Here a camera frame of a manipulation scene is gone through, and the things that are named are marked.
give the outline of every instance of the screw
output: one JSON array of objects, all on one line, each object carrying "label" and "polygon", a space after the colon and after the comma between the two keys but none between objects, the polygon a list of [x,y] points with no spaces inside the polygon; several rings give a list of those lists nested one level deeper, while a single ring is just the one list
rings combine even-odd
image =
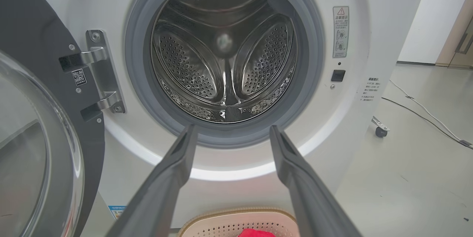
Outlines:
[{"label": "screw", "polygon": [[92,33],[92,41],[93,42],[99,42],[100,41],[100,34],[97,32]]}]

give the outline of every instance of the washing machine door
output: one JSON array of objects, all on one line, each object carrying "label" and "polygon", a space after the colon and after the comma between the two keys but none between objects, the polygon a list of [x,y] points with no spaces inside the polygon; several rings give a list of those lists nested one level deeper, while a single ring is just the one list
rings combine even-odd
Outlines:
[{"label": "washing machine door", "polygon": [[86,60],[105,54],[81,52],[46,0],[0,7],[0,236],[79,236],[105,149]]}]

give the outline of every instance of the laundry basket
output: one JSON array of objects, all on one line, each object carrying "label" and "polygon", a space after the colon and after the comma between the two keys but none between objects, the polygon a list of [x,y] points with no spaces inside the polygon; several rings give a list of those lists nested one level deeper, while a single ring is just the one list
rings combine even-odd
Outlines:
[{"label": "laundry basket", "polygon": [[276,208],[241,208],[206,213],[189,220],[177,237],[237,237],[243,229],[271,232],[276,237],[299,237],[296,219]]}]

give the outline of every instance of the floor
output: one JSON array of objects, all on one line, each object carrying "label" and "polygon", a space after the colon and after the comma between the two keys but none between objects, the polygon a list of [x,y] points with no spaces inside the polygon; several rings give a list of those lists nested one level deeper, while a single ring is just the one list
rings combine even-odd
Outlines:
[{"label": "floor", "polygon": [[[473,71],[398,64],[391,79],[473,143]],[[427,117],[392,84],[383,97]],[[384,99],[375,116],[391,131],[379,138],[370,125],[336,193],[362,235],[471,236],[473,150]],[[82,236],[104,236],[113,222],[98,195]]]}]

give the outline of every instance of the qr code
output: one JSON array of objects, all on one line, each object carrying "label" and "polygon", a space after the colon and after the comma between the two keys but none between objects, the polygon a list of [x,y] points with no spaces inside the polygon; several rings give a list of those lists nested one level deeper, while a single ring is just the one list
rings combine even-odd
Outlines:
[{"label": "qr code", "polygon": [[86,76],[84,75],[84,71],[82,69],[76,70],[72,72],[72,76],[76,81],[76,86],[87,84]]}]

